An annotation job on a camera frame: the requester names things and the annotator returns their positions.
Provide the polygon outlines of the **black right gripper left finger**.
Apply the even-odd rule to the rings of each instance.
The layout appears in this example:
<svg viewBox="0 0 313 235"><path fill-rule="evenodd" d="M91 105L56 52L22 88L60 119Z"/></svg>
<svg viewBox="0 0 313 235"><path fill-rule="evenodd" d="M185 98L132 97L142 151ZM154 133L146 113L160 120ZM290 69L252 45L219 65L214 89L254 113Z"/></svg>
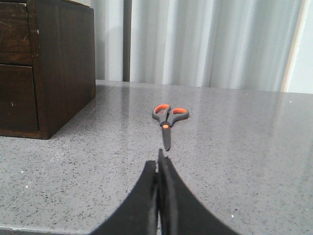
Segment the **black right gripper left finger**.
<svg viewBox="0 0 313 235"><path fill-rule="evenodd" d="M157 233L156 163L147 161L128 197L95 229L93 235L155 235Z"/></svg>

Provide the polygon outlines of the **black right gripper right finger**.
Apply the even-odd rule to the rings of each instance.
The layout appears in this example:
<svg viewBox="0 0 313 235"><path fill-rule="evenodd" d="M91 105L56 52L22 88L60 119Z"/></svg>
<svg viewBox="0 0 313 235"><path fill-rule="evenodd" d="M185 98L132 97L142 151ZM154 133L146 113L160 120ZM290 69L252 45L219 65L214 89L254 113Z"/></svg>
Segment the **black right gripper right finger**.
<svg viewBox="0 0 313 235"><path fill-rule="evenodd" d="M236 235L192 194L171 159L158 153L158 188L163 235Z"/></svg>

